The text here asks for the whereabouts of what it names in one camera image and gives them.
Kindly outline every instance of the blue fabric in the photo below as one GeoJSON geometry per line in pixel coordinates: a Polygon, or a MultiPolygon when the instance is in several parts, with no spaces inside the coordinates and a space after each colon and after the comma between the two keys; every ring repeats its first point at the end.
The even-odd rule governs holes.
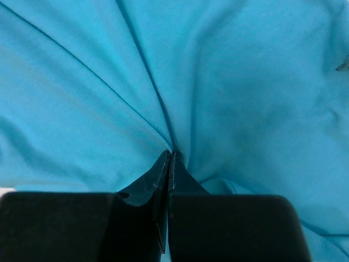
{"type": "Polygon", "coordinates": [[[116,191],[177,149],[349,261],[347,0],[0,2],[0,186],[116,191]]]}

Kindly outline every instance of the turquoise cloth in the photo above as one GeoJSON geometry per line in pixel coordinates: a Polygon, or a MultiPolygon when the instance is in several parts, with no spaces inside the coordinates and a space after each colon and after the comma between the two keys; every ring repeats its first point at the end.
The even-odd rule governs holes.
{"type": "Polygon", "coordinates": [[[349,261],[347,0],[0,2],[1,187],[113,192],[176,149],[349,261]]]}

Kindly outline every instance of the screw hole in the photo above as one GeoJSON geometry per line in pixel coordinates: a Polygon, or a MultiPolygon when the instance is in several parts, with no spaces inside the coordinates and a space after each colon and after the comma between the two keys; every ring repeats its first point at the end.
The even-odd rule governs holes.
{"type": "Polygon", "coordinates": [[[129,193],[125,193],[125,192],[119,192],[118,195],[119,195],[119,197],[121,197],[122,199],[129,198],[129,197],[130,197],[130,194],[129,194],[129,193]]]}

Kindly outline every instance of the blue towel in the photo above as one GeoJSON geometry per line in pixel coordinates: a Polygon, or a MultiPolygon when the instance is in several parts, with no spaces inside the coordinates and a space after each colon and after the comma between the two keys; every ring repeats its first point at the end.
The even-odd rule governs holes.
{"type": "Polygon", "coordinates": [[[1,187],[114,192],[180,150],[349,261],[347,0],[0,2],[1,187]]]}

